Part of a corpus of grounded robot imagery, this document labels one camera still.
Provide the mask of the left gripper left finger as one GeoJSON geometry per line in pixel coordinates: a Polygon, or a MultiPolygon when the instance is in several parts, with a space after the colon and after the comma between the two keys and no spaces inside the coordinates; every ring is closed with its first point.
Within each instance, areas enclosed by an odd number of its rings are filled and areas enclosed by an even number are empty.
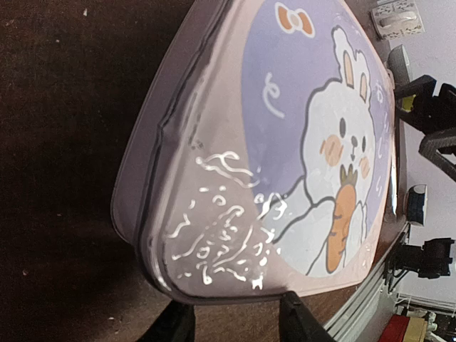
{"type": "Polygon", "coordinates": [[[140,337],[140,342],[194,342],[194,306],[171,301],[140,337]]]}

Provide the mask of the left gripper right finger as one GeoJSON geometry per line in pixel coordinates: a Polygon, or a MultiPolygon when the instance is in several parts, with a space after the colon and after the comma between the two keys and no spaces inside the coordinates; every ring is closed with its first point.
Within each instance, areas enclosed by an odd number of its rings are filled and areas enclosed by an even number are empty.
{"type": "Polygon", "coordinates": [[[293,291],[280,298],[279,338],[281,342],[335,342],[293,291]]]}

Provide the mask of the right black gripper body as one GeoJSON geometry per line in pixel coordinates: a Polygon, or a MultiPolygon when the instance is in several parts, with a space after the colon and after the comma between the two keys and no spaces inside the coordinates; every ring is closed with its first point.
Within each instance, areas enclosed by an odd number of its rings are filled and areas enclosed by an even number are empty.
{"type": "Polygon", "coordinates": [[[413,96],[411,111],[395,107],[395,115],[424,134],[418,152],[446,175],[455,174],[455,163],[444,157],[455,154],[455,87],[444,83],[435,95],[437,81],[423,75],[394,90],[395,100],[413,96]]]}

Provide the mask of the white compartment tin box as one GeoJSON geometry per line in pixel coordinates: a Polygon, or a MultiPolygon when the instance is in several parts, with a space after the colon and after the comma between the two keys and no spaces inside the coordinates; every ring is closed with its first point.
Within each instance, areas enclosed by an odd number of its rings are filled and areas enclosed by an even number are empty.
{"type": "Polygon", "coordinates": [[[172,102],[187,68],[198,57],[229,1],[195,1],[180,25],[150,84],[120,164],[110,203],[113,227],[135,248],[144,193],[150,181],[150,161],[159,122],[172,102]]]}

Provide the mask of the metal tin lid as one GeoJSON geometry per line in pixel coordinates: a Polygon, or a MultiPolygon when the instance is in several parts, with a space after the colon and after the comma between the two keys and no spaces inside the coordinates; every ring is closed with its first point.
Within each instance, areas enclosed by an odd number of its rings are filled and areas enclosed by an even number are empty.
{"type": "Polygon", "coordinates": [[[373,263],[393,92],[344,1],[230,1],[164,117],[137,251],[179,301],[306,296],[373,263]]]}

